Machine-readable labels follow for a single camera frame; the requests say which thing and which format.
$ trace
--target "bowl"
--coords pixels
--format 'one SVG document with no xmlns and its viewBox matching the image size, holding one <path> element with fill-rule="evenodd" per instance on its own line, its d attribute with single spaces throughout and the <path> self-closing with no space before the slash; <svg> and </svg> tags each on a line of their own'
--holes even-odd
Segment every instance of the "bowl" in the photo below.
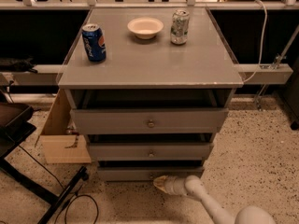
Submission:
<svg viewBox="0 0 299 224">
<path fill-rule="evenodd" d="M 140 39 L 152 39 L 163 27 L 161 21 L 153 18 L 138 18 L 128 23 L 128 29 Z"/>
</svg>

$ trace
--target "beverage can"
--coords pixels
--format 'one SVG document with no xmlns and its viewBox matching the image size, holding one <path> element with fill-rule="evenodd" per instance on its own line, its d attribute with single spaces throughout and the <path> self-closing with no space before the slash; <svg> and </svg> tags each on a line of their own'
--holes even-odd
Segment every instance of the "beverage can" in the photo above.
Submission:
<svg viewBox="0 0 299 224">
<path fill-rule="evenodd" d="M 101 62 L 106 58 L 104 36 L 98 24 L 88 23 L 84 25 L 82 38 L 87 57 L 91 62 Z"/>
<path fill-rule="evenodd" d="M 170 30 L 171 42 L 177 45 L 185 44 L 187 41 L 189 25 L 189 11 L 178 9 L 172 16 L 172 26 Z"/>
</svg>

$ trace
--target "speckled floor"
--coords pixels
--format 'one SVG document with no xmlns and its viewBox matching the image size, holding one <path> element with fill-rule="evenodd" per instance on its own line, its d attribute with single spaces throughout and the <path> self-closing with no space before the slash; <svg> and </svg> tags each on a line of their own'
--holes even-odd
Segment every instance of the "speckled floor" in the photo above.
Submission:
<svg viewBox="0 0 299 224">
<path fill-rule="evenodd" d="M 22 146 L 57 175 L 63 184 L 80 167 L 78 164 L 46 164 L 37 141 L 52 98 L 28 101 L 38 127 Z M 210 194 L 233 215 L 250 204 L 267 210 L 278 223 L 299 223 L 299 132 L 290 129 L 288 114 L 273 97 L 263 99 L 264 111 L 256 110 L 250 98 L 234 98 L 215 147 L 206 162 L 202 180 Z M 61 191 L 48 175 L 21 149 L 8 157 L 17 169 L 54 193 Z M 90 194 L 99 205 L 97 223 L 212 223 L 202 205 L 179 196 L 169 196 L 150 182 L 102 182 L 95 163 L 87 165 L 90 179 L 80 193 Z M 37 223 L 48 205 L 0 172 L 0 220 L 8 224 Z M 71 206 L 67 223 L 93 223 L 95 209 L 89 199 Z M 50 221 L 54 223 L 56 215 Z M 57 223 L 64 223 L 64 213 Z"/>
</svg>

